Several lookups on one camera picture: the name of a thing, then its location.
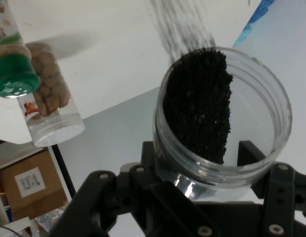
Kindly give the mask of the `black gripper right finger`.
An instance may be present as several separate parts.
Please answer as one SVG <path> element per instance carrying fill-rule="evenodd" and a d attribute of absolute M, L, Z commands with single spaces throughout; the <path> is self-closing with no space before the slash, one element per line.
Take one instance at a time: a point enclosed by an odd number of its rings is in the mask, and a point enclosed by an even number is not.
<path fill-rule="evenodd" d="M 254 172 L 242 185 L 263 199 L 238 211 L 238 236 L 306 237 L 306 225 L 295 220 L 296 210 L 306 217 L 306 175 L 287 163 L 267 162 L 251 141 L 239 142 L 238 165 Z"/>

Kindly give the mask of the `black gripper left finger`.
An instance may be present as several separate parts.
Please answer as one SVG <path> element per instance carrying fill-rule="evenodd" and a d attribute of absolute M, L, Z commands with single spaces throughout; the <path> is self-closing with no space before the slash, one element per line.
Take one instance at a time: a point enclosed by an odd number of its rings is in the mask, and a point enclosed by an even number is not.
<path fill-rule="evenodd" d="M 219 228 L 177 187 L 152 170 L 155 149 L 142 145 L 140 164 L 115 175 L 95 171 L 83 182 L 52 237 L 106 237 L 117 217 L 130 213 L 147 237 L 218 237 Z"/>

